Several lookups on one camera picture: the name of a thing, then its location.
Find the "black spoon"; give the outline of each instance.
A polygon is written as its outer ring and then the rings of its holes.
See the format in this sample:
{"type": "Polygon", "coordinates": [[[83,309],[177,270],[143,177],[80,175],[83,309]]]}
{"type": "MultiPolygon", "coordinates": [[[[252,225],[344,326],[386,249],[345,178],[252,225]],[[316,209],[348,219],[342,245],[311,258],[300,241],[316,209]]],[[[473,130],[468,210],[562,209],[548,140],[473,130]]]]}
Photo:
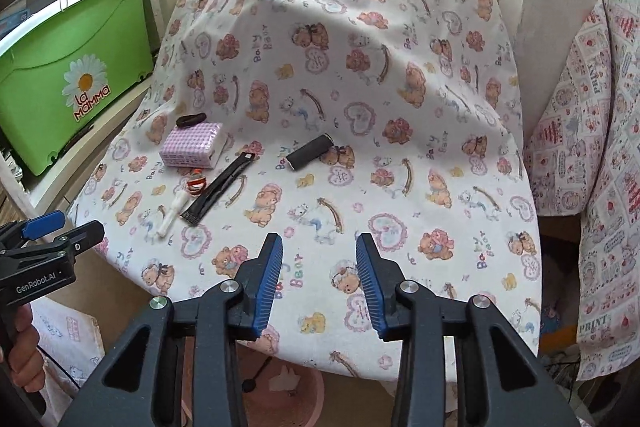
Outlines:
{"type": "Polygon", "coordinates": [[[247,378],[246,380],[242,381],[242,392],[243,393],[250,393],[251,391],[253,391],[255,389],[255,379],[260,376],[261,372],[264,371],[264,369],[269,365],[269,362],[271,362],[272,359],[273,359],[273,357],[267,357],[264,360],[264,362],[262,363],[262,365],[260,366],[260,369],[258,369],[258,371],[256,371],[256,373],[255,373],[253,378],[247,378]]]}

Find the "bear print fabric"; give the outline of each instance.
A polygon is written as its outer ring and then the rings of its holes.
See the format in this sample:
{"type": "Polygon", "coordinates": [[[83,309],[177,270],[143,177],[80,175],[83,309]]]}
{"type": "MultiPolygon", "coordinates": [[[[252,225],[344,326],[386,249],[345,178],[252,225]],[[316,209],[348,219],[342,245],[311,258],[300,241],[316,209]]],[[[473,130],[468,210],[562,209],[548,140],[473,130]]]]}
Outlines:
{"type": "Polygon", "coordinates": [[[526,148],[538,213],[582,213],[581,380],[640,356],[639,20],[640,0],[598,0],[526,148]]]}
{"type": "Polygon", "coordinates": [[[355,264],[364,232],[436,294],[489,296],[537,349],[540,247],[522,140],[496,0],[178,0],[146,99],[70,215],[103,222],[98,251],[175,300],[233,277],[279,233],[270,325],[252,346],[394,380],[400,345],[372,329],[355,264]],[[190,172],[158,151],[178,117],[201,111],[228,133],[209,182],[241,152],[259,159],[197,227],[178,218],[160,239],[190,172]],[[335,146],[291,171],[285,156],[322,133],[335,146]]]}

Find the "pink checkered tissue pack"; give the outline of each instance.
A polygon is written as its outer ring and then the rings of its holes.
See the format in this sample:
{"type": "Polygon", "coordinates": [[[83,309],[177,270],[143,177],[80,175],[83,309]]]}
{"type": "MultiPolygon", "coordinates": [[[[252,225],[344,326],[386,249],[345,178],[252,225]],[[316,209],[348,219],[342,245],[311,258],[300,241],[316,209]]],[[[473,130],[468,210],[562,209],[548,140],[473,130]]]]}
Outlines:
{"type": "Polygon", "coordinates": [[[174,127],[162,145],[160,158],[168,167],[212,169],[225,141],[221,123],[202,122],[191,127],[174,127]]]}

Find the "daisy decal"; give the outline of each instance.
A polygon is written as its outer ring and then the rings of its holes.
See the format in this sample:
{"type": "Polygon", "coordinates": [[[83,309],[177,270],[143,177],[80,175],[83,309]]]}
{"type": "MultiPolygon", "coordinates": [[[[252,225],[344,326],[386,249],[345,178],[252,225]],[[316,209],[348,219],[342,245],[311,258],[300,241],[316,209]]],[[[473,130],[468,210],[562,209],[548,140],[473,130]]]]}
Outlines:
{"type": "Polygon", "coordinates": [[[107,66],[95,55],[84,57],[69,64],[70,71],[65,73],[67,85],[62,90],[66,96],[66,107],[74,110],[100,93],[107,84],[107,66]]]}

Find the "white bin rim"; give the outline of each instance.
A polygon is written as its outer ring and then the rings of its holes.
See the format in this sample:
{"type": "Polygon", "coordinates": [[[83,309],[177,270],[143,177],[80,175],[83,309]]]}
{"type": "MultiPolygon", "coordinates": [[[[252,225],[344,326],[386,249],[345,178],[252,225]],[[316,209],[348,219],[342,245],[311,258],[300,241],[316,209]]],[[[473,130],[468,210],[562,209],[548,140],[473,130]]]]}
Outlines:
{"type": "MultiPolygon", "coordinates": [[[[67,7],[73,6],[80,1],[83,0],[68,0],[67,7]]],[[[66,6],[65,0],[62,0],[62,5],[66,6]]],[[[54,15],[60,13],[60,11],[60,2],[54,1],[49,6],[43,8],[37,13],[34,13],[17,28],[14,28],[10,33],[4,36],[4,39],[0,40],[0,57],[4,55],[16,42],[23,38],[27,33],[37,28],[48,19],[51,19],[54,15]]]]}

